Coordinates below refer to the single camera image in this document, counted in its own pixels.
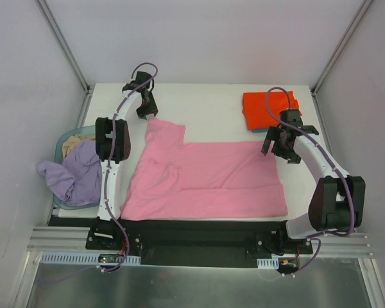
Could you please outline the pink t shirt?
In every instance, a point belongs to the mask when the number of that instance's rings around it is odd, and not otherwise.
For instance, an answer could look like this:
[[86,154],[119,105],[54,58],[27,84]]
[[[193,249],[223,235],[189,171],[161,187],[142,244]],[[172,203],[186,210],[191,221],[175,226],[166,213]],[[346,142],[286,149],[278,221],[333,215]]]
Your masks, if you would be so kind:
[[275,156],[261,141],[184,141],[186,127],[152,119],[121,218],[250,219],[288,213]]

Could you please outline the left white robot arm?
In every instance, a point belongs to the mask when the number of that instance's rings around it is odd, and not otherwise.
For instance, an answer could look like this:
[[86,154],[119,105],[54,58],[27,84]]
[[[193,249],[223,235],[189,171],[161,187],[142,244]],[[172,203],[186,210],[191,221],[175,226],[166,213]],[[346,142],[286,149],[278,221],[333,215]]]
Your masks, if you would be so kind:
[[106,117],[96,119],[96,154],[101,163],[102,181],[98,218],[118,219],[124,201],[121,198],[121,177],[124,162],[130,156],[130,118],[146,120],[158,114],[153,96],[154,75],[145,71],[132,73],[122,89],[122,100]]

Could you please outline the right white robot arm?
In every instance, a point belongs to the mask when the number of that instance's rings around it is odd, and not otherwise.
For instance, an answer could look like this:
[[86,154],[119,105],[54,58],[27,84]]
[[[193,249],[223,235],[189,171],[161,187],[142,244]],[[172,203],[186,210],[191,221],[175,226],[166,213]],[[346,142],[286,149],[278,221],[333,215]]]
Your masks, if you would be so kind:
[[299,239],[332,234],[348,237],[363,218],[365,181],[352,176],[336,163],[322,145],[317,129],[304,125],[300,111],[280,113],[277,126],[268,129],[261,148],[263,155],[272,153],[289,164],[304,162],[316,188],[305,214],[286,221],[286,231],[276,236],[276,246],[291,253]]

